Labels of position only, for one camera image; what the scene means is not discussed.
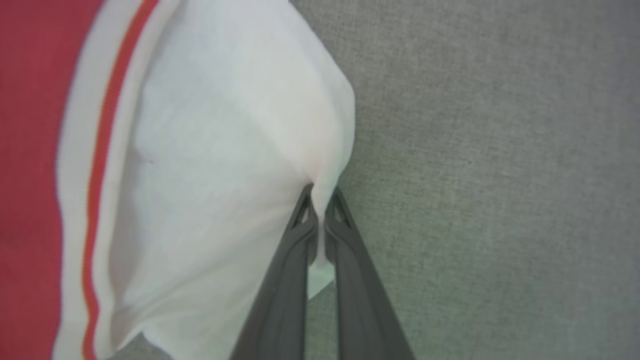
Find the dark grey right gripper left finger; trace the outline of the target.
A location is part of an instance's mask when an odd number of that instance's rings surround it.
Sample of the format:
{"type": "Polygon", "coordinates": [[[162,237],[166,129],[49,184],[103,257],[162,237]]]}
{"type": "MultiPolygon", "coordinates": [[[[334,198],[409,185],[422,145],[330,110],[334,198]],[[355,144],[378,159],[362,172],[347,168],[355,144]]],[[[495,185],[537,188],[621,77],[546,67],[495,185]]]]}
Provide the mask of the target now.
{"type": "Polygon", "coordinates": [[[319,219],[313,185],[302,189],[231,353],[232,360],[302,360],[308,271],[317,253],[319,219]]]}

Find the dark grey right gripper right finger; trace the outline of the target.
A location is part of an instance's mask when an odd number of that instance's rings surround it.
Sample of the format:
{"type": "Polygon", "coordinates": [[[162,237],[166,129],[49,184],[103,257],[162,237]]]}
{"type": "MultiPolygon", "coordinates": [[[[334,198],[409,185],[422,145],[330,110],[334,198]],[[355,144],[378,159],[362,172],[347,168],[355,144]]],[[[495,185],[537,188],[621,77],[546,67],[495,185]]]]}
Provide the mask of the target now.
{"type": "Polygon", "coordinates": [[[336,187],[324,219],[334,266],[340,360],[415,358],[345,196],[336,187]]]}

